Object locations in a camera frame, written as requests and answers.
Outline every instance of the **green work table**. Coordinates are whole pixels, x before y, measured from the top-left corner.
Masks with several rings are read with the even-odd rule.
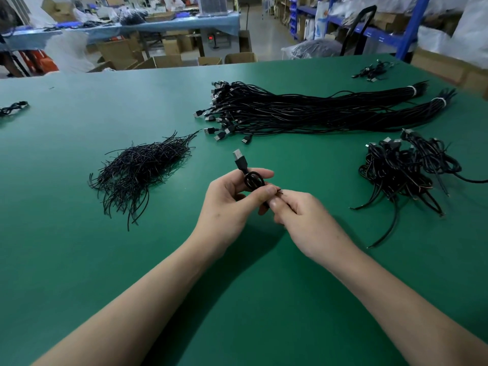
[[[192,156],[151,191],[139,226],[103,214],[88,175],[105,153],[206,127],[211,81],[243,81],[274,93],[329,96],[430,80],[423,98],[448,86],[407,64],[375,83],[351,79],[367,55],[90,74],[55,73],[0,82],[0,106],[30,107],[0,118],[0,363],[25,365],[174,251],[191,233],[211,180],[235,169],[275,171],[282,188],[314,194],[362,248],[389,227],[386,200],[361,211],[372,186],[357,172],[380,133],[274,135],[248,146],[199,132]],[[460,93],[424,137],[468,178],[488,178],[488,105]],[[381,265],[468,330],[488,341],[488,185],[445,175],[450,197],[433,191],[446,215],[403,203],[394,234],[369,251]],[[272,214],[253,215],[240,239],[196,284],[145,364],[398,365],[405,361],[361,303],[305,257]]]

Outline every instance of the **shelf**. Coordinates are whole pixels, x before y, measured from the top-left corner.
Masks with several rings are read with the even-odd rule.
[[[335,16],[328,16],[327,17],[327,22],[342,25],[342,18],[335,17]],[[354,30],[357,33],[361,33],[363,30],[364,23],[359,23]],[[402,41],[403,41],[403,35],[391,35],[388,32],[385,32],[384,30],[376,29],[373,27],[367,27],[366,30],[364,31],[364,35],[366,37],[371,37],[375,40],[378,40],[380,42],[384,42],[387,45],[393,46],[393,47],[400,47]]]
[[[297,6],[297,10],[311,16],[315,16],[317,13],[317,8],[312,8],[310,6]]]

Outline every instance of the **floor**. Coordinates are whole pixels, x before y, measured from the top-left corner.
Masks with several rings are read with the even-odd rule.
[[[260,61],[281,60],[281,48],[293,45],[296,41],[291,37],[288,28],[285,27],[278,19],[265,14],[262,15],[261,5],[251,6],[247,19],[247,7],[241,9],[241,30],[247,29],[251,35],[252,50],[258,56]],[[164,55],[162,46],[152,48],[151,56]],[[97,65],[100,53],[90,54],[88,60]],[[183,53],[183,60],[194,60],[199,56],[198,50]],[[0,79],[7,78],[7,70],[0,66]]]

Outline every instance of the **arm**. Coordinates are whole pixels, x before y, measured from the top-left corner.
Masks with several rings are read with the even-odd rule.
[[[282,190],[269,205],[298,248],[337,277],[412,365],[486,365],[488,345],[354,245],[310,194]]]
[[[253,170],[273,176],[266,169]],[[213,181],[188,240],[34,365],[140,364],[193,284],[234,242],[249,214],[277,192],[267,185],[244,197],[243,180],[235,170]]]

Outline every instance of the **workbench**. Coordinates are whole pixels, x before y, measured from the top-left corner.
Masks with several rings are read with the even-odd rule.
[[[329,96],[430,80],[426,102],[448,86],[403,62],[375,83],[351,79],[388,55],[362,55],[90,74],[3,82],[1,105],[30,107],[0,120],[0,359],[33,362],[173,252],[191,233],[208,184],[249,166],[275,171],[282,188],[314,194],[361,248],[389,227],[387,200],[361,211],[372,186],[358,174],[381,133],[241,136],[216,142],[199,132],[191,157],[151,191],[139,226],[103,214],[88,175],[105,153],[206,127],[211,81],[243,81],[274,93]],[[487,178],[486,102],[459,93],[419,129],[452,142],[463,176]],[[432,191],[446,212],[404,200],[387,241],[367,251],[455,321],[488,341],[488,185],[443,180]],[[400,365],[400,353],[360,302],[305,257],[272,213],[253,214],[239,240],[196,284],[145,364]]]
[[[164,22],[143,23],[131,26],[122,26],[120,23],[114,23],[111,26],[81,28],[77,29],[77,31],[88,33],[88,43],[94,43],[107,40],[111,37],[129,34],[134,31],[166,32],[201,28],[215,28],[229,35],[238,36],[240,30],[239,13],[234,11],[226,16],[176,18]],[[5,40],[12,51],[42,50],[46,47],[48,39],[61,33],[62,30],[54,30],[51,32],[44,32],[42,29],[18,30],[15,31],[13,36],[6,37]],[[0,44],[0,51],[8,51],[7,46]]]

